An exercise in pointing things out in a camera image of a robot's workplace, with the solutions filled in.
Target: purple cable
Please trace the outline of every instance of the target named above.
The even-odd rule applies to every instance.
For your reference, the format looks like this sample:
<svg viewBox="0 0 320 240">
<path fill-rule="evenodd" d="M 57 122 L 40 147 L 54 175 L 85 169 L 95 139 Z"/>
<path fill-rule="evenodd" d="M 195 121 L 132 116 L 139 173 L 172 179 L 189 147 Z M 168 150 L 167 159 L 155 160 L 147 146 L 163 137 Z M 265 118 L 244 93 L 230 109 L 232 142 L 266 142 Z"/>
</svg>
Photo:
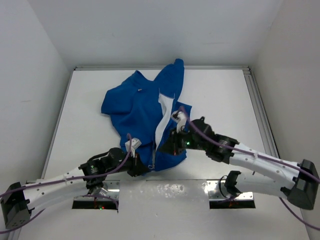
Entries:
<svg viewBox="0 0 320 240">
<path fill-rule="evenodd" d="M 106 173 L 103 173 L 103 174 L 97 174 L 97 175 L 91 175 L 91 176 L 73 176 L 73 177 L 69 177 L 69 178 L 66 178 L 67 181 L 71 181 L 71 180 L 78 180 L 78 179 L 94 179 L 94 178 L 100 178 L 100 177 L 106 177 L 107 175 L 109 174 L 113 174 L 113 173 L 116 173 L 125 163 L 126 161 L 128 160 L 129 158 L 129 155 L 131 153 L 131 145 L 132 145 L 132 137 L 130 135 L 130 133 L 128 133 L 127 135 L 127 138 L 129 138 L 129 150 L 128 152 L 126 153 L 125 155 L 125 158 L 124 160 L 122 161 L 121 164 L 119 164 L 119 166 L 117 166 L 115 169 L 109 171 L 109 172 L 106 172 Z M 34 188 L 41 188 L 41 187 L 44 187 L 44 186 L 48 186 L 48 185 L 55 185 L 55 184 L 60 184 L 60 183 L 64 183 L 65 180 L 64 179 L 61 179 L 61 180 L 56 180 L 56 181 L 48 181 L 48 182 L 44 182 L 44 183 L 41 183 L 39 182 L 39 184 L 34 184 L 34 185 L 31 185 L 31 186 L 22 186 L 22 187 L 19 187 L 19 188 L 16 188 L 16 189 L 13 189 L 13 190 L 9 190 L 9 191 L 6 191 L 4 192 L 3 194 L 0 194 L 0 198 L 8 195 L 8 194 L 12 194 L 12 193 L 15 193 L 15 192 L 18 192 L 18 191 L 23 191 L 23 190 L 26 190 L 26 189 L 34 189 Z M 118 210 L 118 203 L 116 200 L 112 199 L 111 197 L 107 197 L 107 196 L 99 196 L 99 198 L 106 198 L 106 199 L 110 199 L 111 201 L 113 201 L 115 203 L 115 206 L 116 206 L 116 209 Z M 19 227 L 16 227 L 16 228 L 13 228 L 13 229 L 10 229 L 10 230 L 5 230 L 5 231 L 0 231 L 0 235 L 1 234 L 7 234 L 7 233 L 10 233 L 12 231 L 15 231 L 19 228 L 22 228 L 23 226 L 25 226 L 26 224 L 30 223 L 32 220 L 34 220 L 36 217 L 38 217 L 40 215 L 40 213 L 42 213 L 44 210 L 41 210 L 40 212 L 38 212 L 34 217 L 32 217 L 29 221 L 27 221 L 26 223 L 22 224 L 21 226 Z"/>
<path fill-rule="evenodd" d="M 208 142 L 216 145 L 216 146 L 219 146 L 219 147 L 223 147 L 223 148 L 226 148 L 226 149 L 230 149 L 230 150 L 236 150 L 238 152 L 241 152 L 241 153 L 244 153 L 244 154 L 248 154 L 248 155 L 251 155 L 251 156 L 254 156 L 255 154 L 253 152 L 250 152 L 250 151 L 246 151 L 246 150 L 242 150 L 242 149 L 239 149 L 239 148 L 236 148 L 236 147 L 231 147 L 231 146 L 227 146 L 227 145 L 223 145 L 217 141 L 214 141 L 212 140 L 211 138 L 209 138 L 208 136 L 206 136 L 202 131 L 200 131 L 200 129 L 198 129 L 195 124 L 190 120 L 190 117 L 188 116 L 185 108 L 183 106 L 181 106 L 178 111 L 182 111 L 184 113 L 184 115 L 186 116 L 186 119 L 188 121 L 188 123 L 190 124 L 190 126 L 202 137 L 204 138 L 205 140 L 207 140 Z M 317 183 L 320 184 L 320 179 L 319 178 L 316 178 L 315 176 L 313 176 L 311 173 L 303 170 L 303 169 L 300 169 L 296 166 L 292 166 L 286 162 L 282 162 L 282 161 L 279 161 L 279 160 L 276 160 L 276 159 L 273 159 L 271 157 L 268 157 L 268 156 L 263 156 L 263 155 L 260 155 L 258 154 L 258 157 L 261 158 L 261 159 L 264 159 L 264 160 L 268 160 L 268 161 L 271 161 L 271 162 L 274 162 L 274 163 L 277 163 L 277 164 L 281 164 L 281 165 L 284 165 L 284 166 L 287 166 L 289 168 L 292 168 L 292 169 L 295 169 L 295 170 L 298 170 L 299 172 L 307 175 L 308 177 L 310 177 L 311 179 L 315 180 Z M 291 209 L 290 207 L 284 202 L 284 200 L 279 197 L 280 201 L 283 203 L 283 205 L 289 210 L 290 213 L 292 213 L 293 216 L 296 217 L 296 219 L 298 219 L 300 222 L 302 222 L 303 224 L 305 224 L 306 226 L 312 228 L 312 229 L 315 229 L 315 230 L 318 230 L 320 231 L 320 227 L 316 227 L 314 225 L 311 225 L 310 223 L 307 223 L 305 222 L 303 219 L 301 219 L 298 215 L 296 215 Z"/>
<path fill-rule="evenodd" d="M 8 233 L 11 233 L 11 232 L 13 232 L 13 231 L 15 231 L 15 230 L 18 230 L 19 228 L 22 228 L 23 226 L 27 225 L 27 224 L 30 223 L 32 220 L 34 220 L 36 217 L 38 217 L 43 211 L 44 211 L 44 209 L 41 210 L 40 212 L 38 212 L 36 215 L 34 215 L 29 221 L 23 223 L 21 226 L 17 226 L 17 227 L 15 227 L 15 228 L 10 229 L 10 230 L 0 231 L 0 235 L 1 235 L 1 234 L 8 234 Z"/>
</svg>

